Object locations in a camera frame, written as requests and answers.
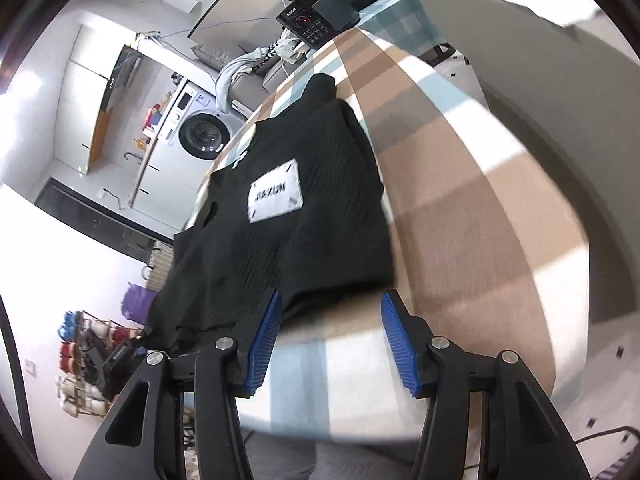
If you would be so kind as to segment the woven laundry basket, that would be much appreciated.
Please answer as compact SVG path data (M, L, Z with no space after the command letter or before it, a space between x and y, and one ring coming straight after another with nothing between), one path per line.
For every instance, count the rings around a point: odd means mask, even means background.
M164 242L156 242L149 262L141 272L145 288L152 292L159 292L167 281L173 262L174 248Z

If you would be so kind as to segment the grey sofa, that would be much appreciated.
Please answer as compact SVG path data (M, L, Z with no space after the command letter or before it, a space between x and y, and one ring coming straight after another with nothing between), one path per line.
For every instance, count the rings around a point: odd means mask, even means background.
M191 51L212 73L221 104L248 117L306 61L311 48L299 40L280 38L270 47L245 52L232 41L216 39Z

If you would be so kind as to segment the black textured sweater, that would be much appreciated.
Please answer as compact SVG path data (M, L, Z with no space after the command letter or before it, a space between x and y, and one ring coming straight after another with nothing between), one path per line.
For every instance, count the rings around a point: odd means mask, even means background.
M285 316L393 284L384 186L371 143L326 74L258 122L209 178L152 302L145 340L172 356L208 344L280 292Z

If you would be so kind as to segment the black electric pressure cooker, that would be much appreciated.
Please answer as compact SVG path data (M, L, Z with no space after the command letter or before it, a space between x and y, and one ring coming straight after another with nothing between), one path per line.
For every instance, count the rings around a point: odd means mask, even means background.
M276 20L311 49L355 27L359 13L347 0L292 0Z

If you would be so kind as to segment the small checkered side table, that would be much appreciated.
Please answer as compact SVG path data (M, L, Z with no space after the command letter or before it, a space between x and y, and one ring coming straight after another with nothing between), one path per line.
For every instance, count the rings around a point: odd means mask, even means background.
M359 16L358 28L414 56L446 42L420 0L378 0Z

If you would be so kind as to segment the white kitchen cabinet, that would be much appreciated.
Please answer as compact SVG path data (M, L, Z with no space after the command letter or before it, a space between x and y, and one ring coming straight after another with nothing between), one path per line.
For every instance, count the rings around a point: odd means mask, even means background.
M177 133L159 134L146 160L134 193L135 210L182 230L190 218L210 162L190 155L180 144Z

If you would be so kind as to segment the purple bag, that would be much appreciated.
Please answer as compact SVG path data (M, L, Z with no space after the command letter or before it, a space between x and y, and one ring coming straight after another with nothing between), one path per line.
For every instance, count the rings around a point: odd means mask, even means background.
M129 321L145 325L156 292L137 284L130 284L122 298L120 312Z

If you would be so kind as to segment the checkered tablecloth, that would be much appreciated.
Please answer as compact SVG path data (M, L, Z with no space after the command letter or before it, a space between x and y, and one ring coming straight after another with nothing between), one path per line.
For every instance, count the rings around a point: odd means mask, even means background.
M384 183L396 286L434 333L486 356L520 355L558 408L587 359L589 244L576 212L483 104L365 30L317 51L254 114L263 120L331 75L369 136ZM378 292L293 318L243 426L315 439L395 440L426 403L401 385Z

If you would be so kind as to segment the wooden shelf rack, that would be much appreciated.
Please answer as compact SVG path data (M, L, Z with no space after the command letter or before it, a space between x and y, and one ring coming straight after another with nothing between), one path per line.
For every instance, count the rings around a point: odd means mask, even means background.
M68 311L61 339L56 393L73 418L103 417L140 362L141 330L87 311Z

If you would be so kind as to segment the white washing machine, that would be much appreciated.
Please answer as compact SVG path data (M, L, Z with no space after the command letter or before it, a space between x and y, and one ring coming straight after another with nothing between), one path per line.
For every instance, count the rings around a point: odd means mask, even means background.
M213 93L186 80L160 121L151 165L194 180L220 156L244 122L235 110L220 110Z

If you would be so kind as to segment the white blanket on sofa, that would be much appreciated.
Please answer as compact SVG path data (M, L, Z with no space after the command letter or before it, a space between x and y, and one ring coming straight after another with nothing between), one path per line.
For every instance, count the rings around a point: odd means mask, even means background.
M228 113L231 106L230 89L234 78L239 74L249 74L272 58L270 47L258 47L252 52L242 54L227 63L219 72L215 82L216 104L218 110Z

